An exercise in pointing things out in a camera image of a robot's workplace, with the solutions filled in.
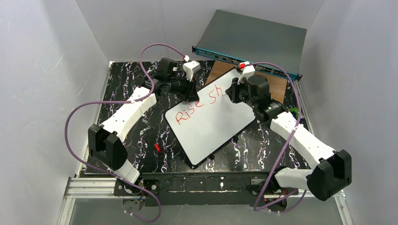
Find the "white whiteboard black frame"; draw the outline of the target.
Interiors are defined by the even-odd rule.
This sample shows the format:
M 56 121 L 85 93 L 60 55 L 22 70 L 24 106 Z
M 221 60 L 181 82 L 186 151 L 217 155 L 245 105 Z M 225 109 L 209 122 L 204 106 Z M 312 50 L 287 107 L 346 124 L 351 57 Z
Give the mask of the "white whiteboard black frame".
M 199 101 L 180 102 L 164 114 L 192 165 L 200 164 L 254 121 L 247 104 L 232 103 L 225 91 L 239 73 L 230 69 L 198 91 Z

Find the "red marker cap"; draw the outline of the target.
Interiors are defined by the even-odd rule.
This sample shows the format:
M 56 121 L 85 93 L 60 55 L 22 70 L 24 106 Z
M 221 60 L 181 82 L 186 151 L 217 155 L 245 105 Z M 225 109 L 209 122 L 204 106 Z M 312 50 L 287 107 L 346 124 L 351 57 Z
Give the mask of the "red marker cap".
M 161 148 L 157 143 L 154 146 L 155 146 L 157 152 L 161 152 Z

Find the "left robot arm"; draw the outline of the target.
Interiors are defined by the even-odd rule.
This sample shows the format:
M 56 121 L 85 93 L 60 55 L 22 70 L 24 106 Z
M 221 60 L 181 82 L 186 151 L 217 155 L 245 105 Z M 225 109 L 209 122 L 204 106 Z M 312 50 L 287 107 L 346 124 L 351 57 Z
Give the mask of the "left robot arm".
M 135 183 L 140 173 L 128 160 L 123 145 L 126 135 L 145 112 L 161 97 L 174 94 L 185 102 L 198 101 L 194 73 L 200 70 L 200 63 L 189 61 L 179 63 L 169 58 L 160 60 L 158 66 L 149 72 L 149 77 L 134 89 L 128 99 L 109 119 L 88 129 L 89 155 L 105 165 L 118 177 Z

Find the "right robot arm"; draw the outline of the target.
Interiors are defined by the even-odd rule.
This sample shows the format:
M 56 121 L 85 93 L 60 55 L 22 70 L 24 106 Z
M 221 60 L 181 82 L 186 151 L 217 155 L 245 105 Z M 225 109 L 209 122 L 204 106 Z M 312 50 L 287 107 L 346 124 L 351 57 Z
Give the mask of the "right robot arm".
M 317 199 L 325 201 L 352 183 L 352 157 L 346 150 L 337 151 L 324 144 L 309 132 L 269 92 L 269 83 L 261 75 L 233 78 L 226 94 L 232 103 L 247 104 L 255 118 L 286 140 L 308 163 L 309 169 L 292 169 L 285 166 L 269 172 L 259 184 L 266 190 L 294 188 L 310 191 Z

